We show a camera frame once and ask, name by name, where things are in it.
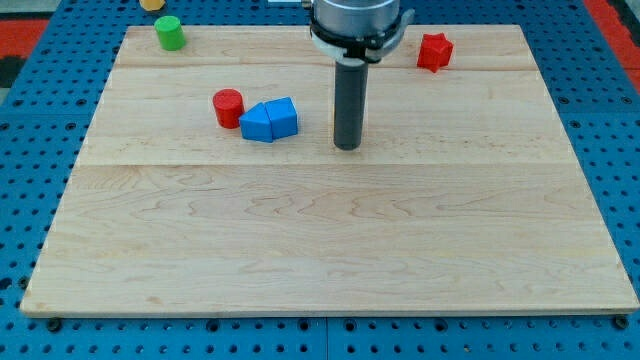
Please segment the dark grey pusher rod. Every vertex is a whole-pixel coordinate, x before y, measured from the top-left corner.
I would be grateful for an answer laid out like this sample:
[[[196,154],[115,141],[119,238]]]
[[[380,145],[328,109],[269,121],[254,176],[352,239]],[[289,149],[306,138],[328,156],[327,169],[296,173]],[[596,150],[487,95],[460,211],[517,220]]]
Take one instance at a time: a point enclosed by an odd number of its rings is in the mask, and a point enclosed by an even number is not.
[[[368,64],[335,65],[334,145],[345,151],[357,149],[362,140]]]

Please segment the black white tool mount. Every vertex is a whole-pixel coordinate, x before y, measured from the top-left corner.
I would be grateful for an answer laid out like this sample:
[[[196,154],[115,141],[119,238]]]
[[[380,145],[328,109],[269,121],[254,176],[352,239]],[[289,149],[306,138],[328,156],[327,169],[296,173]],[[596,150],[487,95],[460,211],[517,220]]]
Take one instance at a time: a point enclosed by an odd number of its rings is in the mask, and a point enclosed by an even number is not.
[[[375,64],[400,45],[414,15],[414,9],[312,8],[310,35],[337,63]]]

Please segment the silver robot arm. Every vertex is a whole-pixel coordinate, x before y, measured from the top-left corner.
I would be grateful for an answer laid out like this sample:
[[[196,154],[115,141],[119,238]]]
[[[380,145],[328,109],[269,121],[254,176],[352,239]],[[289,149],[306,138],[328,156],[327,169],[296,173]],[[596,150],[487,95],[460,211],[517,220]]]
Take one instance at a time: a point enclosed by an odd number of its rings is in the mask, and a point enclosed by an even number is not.
[[[345,151],[361,145],[368,69],[401,43],[415,11],[399,0],[315,0],[310,8],[314,45],[335,63],[333,142]]]

